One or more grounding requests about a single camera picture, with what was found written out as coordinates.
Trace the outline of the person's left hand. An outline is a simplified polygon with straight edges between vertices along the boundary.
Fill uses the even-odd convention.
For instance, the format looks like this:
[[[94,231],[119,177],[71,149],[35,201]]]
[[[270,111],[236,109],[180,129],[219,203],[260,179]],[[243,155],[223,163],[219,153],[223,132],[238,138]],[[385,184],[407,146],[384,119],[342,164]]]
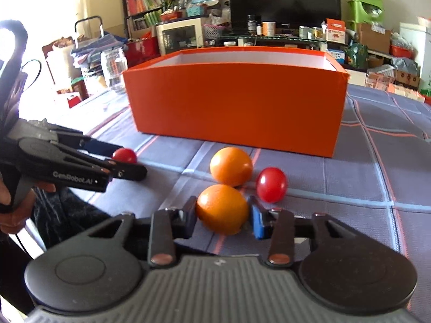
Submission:
[[[43,189],[46,192],[55,192],[54,184],[47,182],[36,182],[34,187]],[[14,209],[12,213],[1,214],[1,232],[4,234],[17,234],[25,226],[26,220],[30,218],[34,208],[36,193],[31,188],[20,204]],[[9,204],[11,202],[11,195],[6,185],[1,180],[1,204]]]

